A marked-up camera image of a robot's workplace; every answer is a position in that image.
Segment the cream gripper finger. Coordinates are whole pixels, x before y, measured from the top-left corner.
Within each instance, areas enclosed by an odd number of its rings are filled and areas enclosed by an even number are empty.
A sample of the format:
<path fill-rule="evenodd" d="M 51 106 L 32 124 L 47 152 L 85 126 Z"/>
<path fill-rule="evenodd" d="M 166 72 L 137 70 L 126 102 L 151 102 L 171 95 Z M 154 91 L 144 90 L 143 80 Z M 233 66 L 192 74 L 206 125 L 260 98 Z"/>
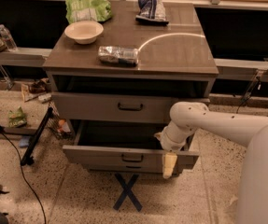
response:
<path fill-rule="evenodd" d="M 168 179 L 172 176 L 177 161 L 177 154 L 167 152 L 162 155 L 162 177 Z"/>

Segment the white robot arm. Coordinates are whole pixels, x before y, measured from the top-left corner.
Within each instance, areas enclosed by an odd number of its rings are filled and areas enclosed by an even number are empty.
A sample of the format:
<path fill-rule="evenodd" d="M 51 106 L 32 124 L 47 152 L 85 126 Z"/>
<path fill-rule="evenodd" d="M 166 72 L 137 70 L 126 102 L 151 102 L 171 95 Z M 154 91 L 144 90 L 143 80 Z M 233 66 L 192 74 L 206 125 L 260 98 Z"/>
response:
<path fill-rule="evenodd" d="M 173 173 L 177 153 L 197 129 L 247 149 L 239 184 L 235 224 L 268 224 L 268 117 L 213 112 L 203 103 L 178 102 L 170 122 L 155 134 L 160 141 L 162 176 Z"/>

